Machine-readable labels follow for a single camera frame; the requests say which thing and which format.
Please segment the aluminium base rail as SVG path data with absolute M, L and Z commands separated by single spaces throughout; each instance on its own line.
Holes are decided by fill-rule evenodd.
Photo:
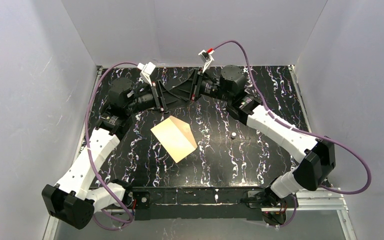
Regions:
M 334 211 L 344 237 L 356 234 L 342 194 L 323 188 L 302 190 L 283 199 L 274 199 L 258 187 L 132 187 L 112 185 L 137 221 L 157 219 L 246 219 L 284 226 L 298 211 Z M 76 229 L 83 229 L 94 213 L 107 210 L 121 213 L 120 205 L 104 188 L 94 187 L 84 199 L 47 185 L 42 191 L 49 214 Z

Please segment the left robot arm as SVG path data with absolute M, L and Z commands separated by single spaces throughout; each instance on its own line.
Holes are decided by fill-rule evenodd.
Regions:
M 129 131 L 134 114 L 178 108 L 195 98 L 195 89 L 191 81 L 167 88 L 160 80 L 135 87 L 126 77 L 115 79 L 92 133 L 85 134 L 84 149 L 55 184 L 43 188 L 41 195 L 48 213 L 80 230 L 96 212 L 115 204 L 126 210 L 125 222 L 131 223 L 133 212 L 124 203 L 131 186 L 123 180 L 106 182 L 99 170 Z

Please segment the cream paper envelope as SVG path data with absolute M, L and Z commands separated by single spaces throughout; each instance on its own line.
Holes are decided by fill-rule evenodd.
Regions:
M 151 128 L 151 132 L 175 163 L 179 163 L 198 147 L 190 124 L 172 115 Z

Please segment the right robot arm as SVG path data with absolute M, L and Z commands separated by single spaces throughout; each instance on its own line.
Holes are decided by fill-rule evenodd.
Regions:
M 242 69 L 236 65 L 223 67 L 219 77 L 194 68 L 186 80 L 168 91 L 188 102 L 201 96 L 225 101 L 232 118 L 269 137 L 298 162 L 297 167 L 276 177 L 263 191 L 244 198 L 244 203 L 276 206 L 301 190 L 316 191 L 336 166 L 334 144 L 321 137 L 300 133 L 267 110 L 260 99 L 246 90 L 247 82 Z

